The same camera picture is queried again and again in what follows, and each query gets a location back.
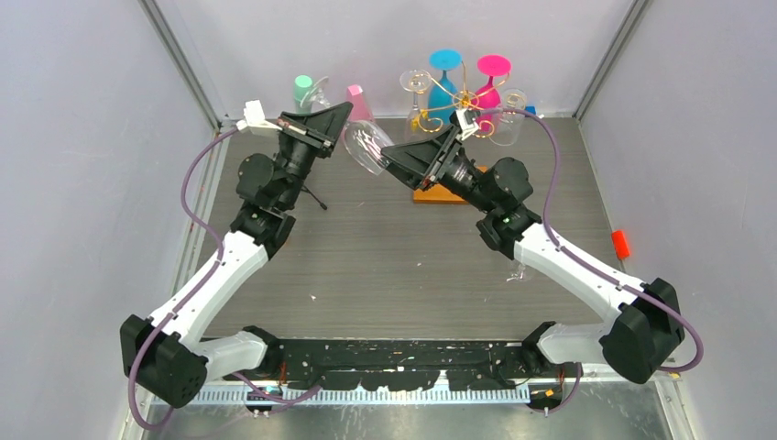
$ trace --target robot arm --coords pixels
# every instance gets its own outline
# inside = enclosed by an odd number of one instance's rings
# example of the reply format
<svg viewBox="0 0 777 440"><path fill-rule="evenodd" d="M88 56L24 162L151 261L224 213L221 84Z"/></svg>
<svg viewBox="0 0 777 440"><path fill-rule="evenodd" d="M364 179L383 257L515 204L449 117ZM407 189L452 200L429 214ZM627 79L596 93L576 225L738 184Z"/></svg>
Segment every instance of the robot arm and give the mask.
<svg viewBox="0 0 777 440"><path fill-rule="evenodd" d="M271 374L280 361L278 340L256 327L236 335L201 342L202 335L232 295L270 261L294 226L294 209L305 178L316 159L328 158L353 106L343 103L310 115L283 113L273 126L279 129L279 151L273 159L254 154L238 169L237 193L243 206L224 237L224 254L214 254L175 296L147 319L131 315L120 330L125 375L152 332L151 342L137 370L137 383L174 408L188 403L202 385L236 371L253 369ZM246 119L257 116L246 107ZM264 125L258 108L253 127ZM180 307L194 286L219 264L196 295ZM159 323L173 316L160 330Z"/></svg>
<svg viewBox="0 0 777 440"><path fill-rule="evenodd" d="M602 324L543 323L522 341L530 369L572 361L607 363L628 380L646 382L683 341L684 330L624 286L640 286L679 313L674 288L661 279L647 284L613 269L544 225L523 205L533 189L520 161L503 158L480 171L462 147L477 130L476 117L474 111L457 110L453 124L437 137L383 148L386 170L414 190L441 184L472 204L486 215L477 229L489 248L541 271L602 319ZM607 274L613 282L595 272Z"/></svg>

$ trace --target wire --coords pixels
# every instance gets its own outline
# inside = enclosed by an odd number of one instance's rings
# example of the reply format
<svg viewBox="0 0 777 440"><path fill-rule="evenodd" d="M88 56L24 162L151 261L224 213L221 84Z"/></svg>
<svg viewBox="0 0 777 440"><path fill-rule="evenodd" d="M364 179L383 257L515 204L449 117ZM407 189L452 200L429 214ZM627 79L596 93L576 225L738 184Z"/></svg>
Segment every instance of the wire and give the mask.
<svg viewBox="0 0 777 440"><path fill-rule="evenodd" d="M524 383L528 382L529 380L531 380L531 376L529 376L528 378L524 379L523 382L521 382L521 383L516 383L516 384L510 385L510 387L514 390L514 389L518 388L519 386L523 385Z"/></svg>
<svg viewBox="0 0 777 440"><path fill-rule="evenodd" d="M278 386L282 387L283 382L286 381L286 361L284 360L282 364L280 364L280 374L278 376Z"/></svg>
<svg viewBox="0 0 777 440"><path fill-rule="evenodd" d="M240 414L236 415L235 417L232 417L231 420L226 421L224 424L219 426L218 428L212 430L208 434L196 434L196 435L182 435L181 438L190 439L190 440L204 440L204 439L211 439L215 438L219 435L220 438L223 438L220 436L220 434L223 431L226 431L227 429L231 428L233 425L237 424L238 422L242 421L243 419L247 418L258 418L260 414L264 415L265 417L269 417L270 415L276 415L278 413L283 413L284 411L291 408L292 405L283 405L277 410L271 410L271 411L265 411L265 412L259 412L258 410L254 410L254 412L241 412Z"/></svg>
<svg viewBox="0 0 777 440"><path fill-rule="evenodd" d="M574 262L576 262L583 268L587 269L588 271L594 273L602 280L605 280L615 286L620 286L620 288L625 290L626 292L629 292L637 296L638 298L641 298L642 300L659 308L662 312L668 314L672 319L677 321L677 323L679 323L682 327L685 328L685 330L688 331L688 333L694 339L694 344L696 345L696 353L694 355L694 358L691 359L691 361L685 365L681 365L679 367L659 367L658 370L670 371L670 372L683 372L699 365L699 363L702 361L702 358L704 357L704 343L702 342L701 336L698 334L698 332L696 332L696 329L691 325L691 323L688 322L687 319L685 319L682 315L677 313L672 307L669 307L663 302L660 302L659 300L653 298L652 296L645 293L644 291L641 291L629 285L621 286L620 281L617 278L612 277L606 274L605 272L597 269L596 267L594 267L584 259L577 256L572 250L570 250L566 246L563 246L559 242L559 239L556 237L556 234L553 232L553 228L551 227L551 221L550 221L551 200L553 199L553 192L555 191L556 183L558 181L559 168L561 166L561 151L559 150L558 141L556 140L555 135L551 131L551 128L548 126L548 124L545 121L542 120L542 118L540 118L539 116L533 113L527 112L526 110L522 110L519 108L510 108L510 109L497 108L497 109L492 109L491 111L486 110L484 114L487 115L490 113L497 113L499 111L505 111L509 113L519 113L521 115L527 116L534 122L540 124L540 127L542 127L542 129L545 130L545 133L548 135L548 138L550 138L551 144L553 144L553 157L554 157L553 176L551 177L551 185L548 188L548 195L545 197L545 206L542 208L542 219L543 219L543 225L545 227L545 232L548 234L548 237L553 242L553 245L556 246L556 249L563 252L567 257L569 257Z"/></svg>
<svg viewBox="0 0 777 440"><path fill-rule="evenodd" d="M306 400L310 399L311 397L313 397L314 395L318 394L318 391L321 390L321 386L316 385L316 386L312 387L311 389L305 391L300 397L297 397L297 398L294 398L294 399L290 399L290 400L285 400L285 399L280 398L278 396L273 396L272 394L268 394L268 393L262 391L259 387L254 385L254 382L252 382L246 376L243 376L243 374L241 374L241 373L232 373L232 375L235 376L236 378L242 380L246 385L248 385L248 387L251 390L253 390L254 395L256 395L258 397L261 397L263 399L267 399L268 401L271 401L271 402L283 403L284 405L288 405L288 406L294 405L294 404L302 402L302 401L306 401Z"/></svg>
<svg viewBox="0 0 777 440"><path fill-rule="evenodd" d="M577 373L575 374L575 385L572 386L572 390L569 391L569 395L566 396L566 399L562 400L561 403L559 403L559 406L551 410L548 410L548 414L553 414L561 410L577 394L577 389L580 388L580 379L583 377L583 364L581 364L580 362L575 362L575 365L577 366ZM545 410L538 410L536 408L532 408L532 409L537 413L545 413Z"/></svg>
<svg viewBox="0 0 777 440"><path fill-rule="evenodd" d="M195 213L192 212L192 209L189 208L189 205L186 202L186 190L189 187L189 181L192 179L192 174L194 174L194 169L197 168L197 165L200 164L200 161L202 158L204 158L208 153L215 148L216 145L223 142L225 139L231 137L233 134L237 133L238 129L237 127L232 128L229 131L224 132L223 134L216 137L214 140L211 141L210 144L208 144L205 149L203 149L200 154L197 155L196 158L194 158L194 161L192 162L192 165L189 166L189 169L186 170L186 175L183 178L183 185L181 186L181 206L183 207L183 212L186 213L190 217L190 219L196 223L197 225L201 226L202 228L207 231L207 233L213 237L216 240L216 243L218 245L218 258L213 263L211 268L205 273L205 276L202 277L200 282L198 282L189 293L186 294L179 302L175 305L175 307L172 308L172 312L168 313L162 320L154 327L154 329L151 331L151 334L148 335L145 341L143 341L143 344L140 346L140 349L137 351L137 355L135 356L135 360L132 362L132 367L129 369L129 377L127 381L127 394L129 399L129 411L132 413L132 417L135 419L135 422L142 427L143 429L147 431L153 431L157 430L164 425L166 425L170 421L170 417L172 416L173 408L170 407L165 413L165 415L162 417L162 421L159 423L149 423L145 419L143 419L143 415L140 413L140 410L137 408L137 396L135 394L136 392L136 385L137 385L137 371L140 369L140 363L143 360L143 357L148 352L148 348L151 347L151 343L159 336L159 334L162 332L162 328L164 328L165 325L167 325L170 320L175 317L175 315L178 313L178 311L186 305L186 303L202 288L202 286L205 285L205 283L213 276L213 274L216 272L216 270L219 268L219 265L221 264L221 259L224 257L224 243L223 240L218 236L218 233L216 233L215 229L213 229L211 226L209 226L207 223L205 223L200 217L198 217Z"/></svg>
<svg viewBox="0 0 777 440"><path fill-rule="evenodd" d="M564 395L564 379L566 379L566 370L564 369L563 365L561 368L559 368L559 370L559 389L561 389L561 393Z"/></svg>

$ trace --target wooden block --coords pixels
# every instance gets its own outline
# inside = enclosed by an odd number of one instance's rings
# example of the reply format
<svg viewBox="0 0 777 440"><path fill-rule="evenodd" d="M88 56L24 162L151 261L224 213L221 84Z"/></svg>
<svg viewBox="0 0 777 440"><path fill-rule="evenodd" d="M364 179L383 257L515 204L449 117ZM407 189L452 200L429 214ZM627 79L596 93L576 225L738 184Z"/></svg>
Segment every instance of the wooden block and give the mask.
<svg viewBox="0 0 777 440"><path fill-rule="evenodd" d="M477 167L481 171L488 167ZM467 204L461 197L446 190L441 184L436 184L427 191L413 191L415 204Z"/></svg>

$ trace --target metal corner post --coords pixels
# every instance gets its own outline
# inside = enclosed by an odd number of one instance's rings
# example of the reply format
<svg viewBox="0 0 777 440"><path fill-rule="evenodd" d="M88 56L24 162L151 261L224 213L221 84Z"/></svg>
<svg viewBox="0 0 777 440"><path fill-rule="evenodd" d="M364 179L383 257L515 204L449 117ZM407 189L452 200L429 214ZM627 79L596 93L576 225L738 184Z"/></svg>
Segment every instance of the metal corner post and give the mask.
<svg viewBox="0 0 777 440"><path fill-rule="evenodd" d="M626 14L626 17L624 17L623 22L620 24L618 32L615 34L615 38L612 40L612 43L610 43L609 49L607 49L607 53L605 53L605 57L602 59L602 62L599 63L599 67L596 69L596 73L594 73L594 78L585 89L585 93L583 94L583 99L580 101L580 105L577 107L577 110L575 110L575 113L573 114L573 117L578 121L583 120L585 112L591 106L591 103L593 103L594 98L596 98L596 94L599 92L599 89L601 89L602 84L612 69L613 64L615 64L618 56L620 56L623 49L626 47L626 44L629 42L629 38L634 32L634 29L640 23L640 19L651 3L652 0L634 0L631 3L629 12Z"/></svg>
<svg viewBox="0 0 777 440"><path fill-rule="evenodd" d="M197 76L194 74L192 66L190 65L189 61L186 60L186 56L181 49L181 45L178 43L178 40L176 40L175 35L173 34L172 29L168 24L168 21L162 15L162 11L159 9L157 1L137 0L137 2L140 3L140 6L143 8L144 12L146 12L148 21L157 31L159 39L170 54L175 67L181 74L181 78L192 92L194 100L202 110L202 113L205 115L208 123L213 127L214 130L218 130L218 128L221 126L219 117L213 109L213 105L208 100L208 96L205 94L205 91L202 89Z"/></svg>

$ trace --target black tripod stand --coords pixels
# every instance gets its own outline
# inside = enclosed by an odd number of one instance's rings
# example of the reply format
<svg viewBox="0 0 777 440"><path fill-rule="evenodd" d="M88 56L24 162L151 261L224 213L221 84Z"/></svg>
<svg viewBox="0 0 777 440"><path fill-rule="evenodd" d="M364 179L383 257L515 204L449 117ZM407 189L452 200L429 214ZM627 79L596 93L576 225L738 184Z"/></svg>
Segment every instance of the black tripod stand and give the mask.
<svg viewBox="0 0 777 440"><path fill-rule="evenodd" d="M324 211L326 211L327 209L329 209L329 207L328 207L328 206L327 206L327 205L326 205L324 202L322 202L322 201L321 201L321 199L319 199L318 197L316 197L316 195L315 195L315 194L314 194L314 193L313 193L311 190L309 190L307 186L305 186L305 185L302 185L302 189L301 189L301 191L302 191L303 193L308 193L308 194L310 194L310 195L311 195L311 197L313 198L313 200L315 200L316 202L318 202L318 205L319 205L319 206L321 206L321 209L323 209Z"/></svg>

